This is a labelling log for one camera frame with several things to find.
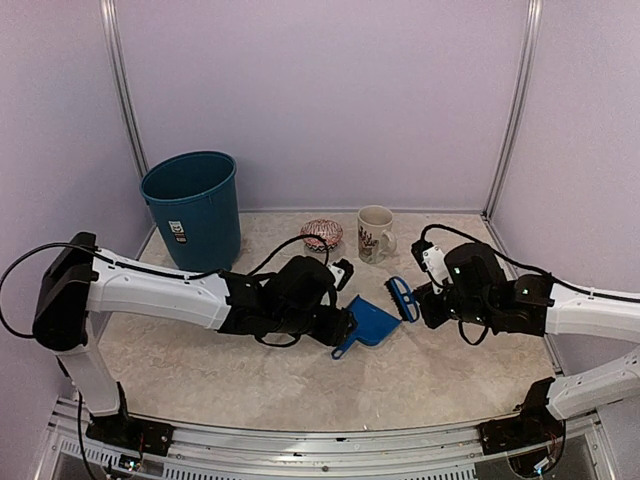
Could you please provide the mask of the blue hand brush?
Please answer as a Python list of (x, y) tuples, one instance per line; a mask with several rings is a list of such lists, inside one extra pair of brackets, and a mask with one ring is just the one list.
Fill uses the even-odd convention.
[(385, 282), (392, 301), (403, 321), (414, 323), (420, 318), (419, 305), (404, 279), (392, 276)]

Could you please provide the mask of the blue plastic dustpan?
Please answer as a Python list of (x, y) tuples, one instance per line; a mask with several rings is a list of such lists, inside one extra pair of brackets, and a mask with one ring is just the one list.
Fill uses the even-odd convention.
[(388, 338), (401, 321), (385, 310), (357, 295), (347, 306), (357, 322), (355, 330), (331, 352), (333, 360), (339, 360), (356, 342), (376, 347)]

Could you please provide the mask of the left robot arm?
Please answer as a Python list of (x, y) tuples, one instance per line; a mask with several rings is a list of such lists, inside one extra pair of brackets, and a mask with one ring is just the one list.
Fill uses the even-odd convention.
[(346, 260), (295, 256), (280, 270), (260, 263), (242, 274), (224, 269), (191, 272), (154, 266), (100, 248), (96, 236), (80, 232), (68, 242), (38, 246), (14, 260), (3, 280), (23, 262), (50, 249), (59, 254), (42, 276), (30, 332), (1, 323), (9, 334), (34, 340), (54, 353), (91, 417), (121, 445), (140, 434), (128, 413), (124, 389), (109, 372), (87, 317), (129, 313), (172, 319), (263, 343), (270, 334), (304, 336), (340, 346), (356, 329), (353, 313), (338, 294), (353, 274)]

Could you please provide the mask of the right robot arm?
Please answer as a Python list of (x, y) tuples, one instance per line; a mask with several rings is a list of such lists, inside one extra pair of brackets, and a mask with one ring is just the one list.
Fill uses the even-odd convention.
[[(411, 253), (427, 275), (415, 296), (425, 324), (474, 324), (485, 333), (537, 337), (586, 335), (638, 343), (637, 294), (577, 286), (539, 267), (523, 265), (510, 280), (501, 264), (506, 255), (471, 235), (443, 252), (428, 241), (424, 227)], [(639, 394), (639, 351), (572, 376), (535, 382), (513, 419), (511, 433), (523, 444), (546, 432), (551, 418), (565, 420)]]

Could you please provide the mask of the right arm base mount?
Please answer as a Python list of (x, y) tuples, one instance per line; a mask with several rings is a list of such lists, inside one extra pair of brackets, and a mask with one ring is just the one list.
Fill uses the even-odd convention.
[(515, 416), (478, 425), (484, 455), (517, 450), (565, 436), (566, 421), (556, 419), (548, 410), (548, 393), (553, 381), (553, 377), (547, 377), (534, 382)]

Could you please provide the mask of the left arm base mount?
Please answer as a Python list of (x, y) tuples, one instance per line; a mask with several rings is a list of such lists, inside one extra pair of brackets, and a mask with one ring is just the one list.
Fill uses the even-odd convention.
[(86, 436), (104, 444), (137, 451), (140, 455), (166, 457), (172, 444), (175, 428), (165, 422), (132, 416), (120, 382), (116, 383), (120, 406), (113, 415), (89, 415)]

